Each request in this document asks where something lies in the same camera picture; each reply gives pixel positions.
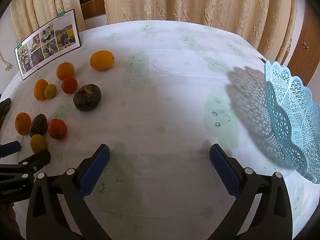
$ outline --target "wooden door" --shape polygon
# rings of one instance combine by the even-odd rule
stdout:
[[[320,62],[319,19],[306,1],[300,37],[288,63],[291,75],[299,76],[305,86],[308,85]]]

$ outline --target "teal binder clip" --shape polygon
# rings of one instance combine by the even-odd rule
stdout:
[[[19,41],[19,40],[16,40],[16,43],[17,43],[17,49],[19,49],[21,46],[22,46],[22,39]]]
[[[64,10],[63,10],[63,8],[59,8],[58,11],[59,11],[59,12],[58,12],[58,18],[61,17],[61,16],[64,16]]]

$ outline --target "screw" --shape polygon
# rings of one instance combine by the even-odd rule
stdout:
[[[68,169],[67,172],[66,172],[68,175],[72,175],[75,173],[75,169],[71,168],[71,169]]]
[[[244,169],[244,172],[245,172],[246,174],[251,175],[251,174],[253,173],[253,170],[252,170],[251,168],[245,168],[245,169]]]
[[[44,173],[43,172],[39,173],[38,174],[38,179],[43,179],[43,178],[44,178]]]
[[[280,172],[278,172],[278,171],[276,171],[276,176],[280,179],[280,178],[282,178],[282,174],[280,173]]]

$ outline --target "photograph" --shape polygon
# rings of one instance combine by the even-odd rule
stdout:
[[[53,24],[59,51],[76,43],[72,20],[72,15],[69,15]]]
[[[18,51],[18,59],[20,62],[22,73],[25,74],[32,69],[31,59],[28,52],[27,44],[23,45]]]
[[[49,40],[54,38],[54,30],[53,30],[53,24],[50,26],[47,26],[44,30],[40,31],[40,40],[41,44],[45,44]]]
[[[22,80],[54,59],[81,47],[75,10],[52,19],[14,49]]]
[[[41,47],[31,54],[31,61],[34,67],[43,60],[44,60],[44,56],[43,56]]]
[[[44,58],[48,58],[53,54],[57,53],[59,50],[58,50],[56,39],[52,39],[51,41],[44,44],[42,46],[42,51],[43,51]]]
[[[27,42],[27,44],[28,44],[28,48],[29,48],[29,53],[32,53],[33,51],[38,49],[41,46],[39,34],[37,34],[33,38],[31,38]]]

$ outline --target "black glove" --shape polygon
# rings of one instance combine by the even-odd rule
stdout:
[[[10,105],[11,105],[11,98],[7,98],[6,100],[0,103],[0,128],[4,122],[5,116],[10,110]]]

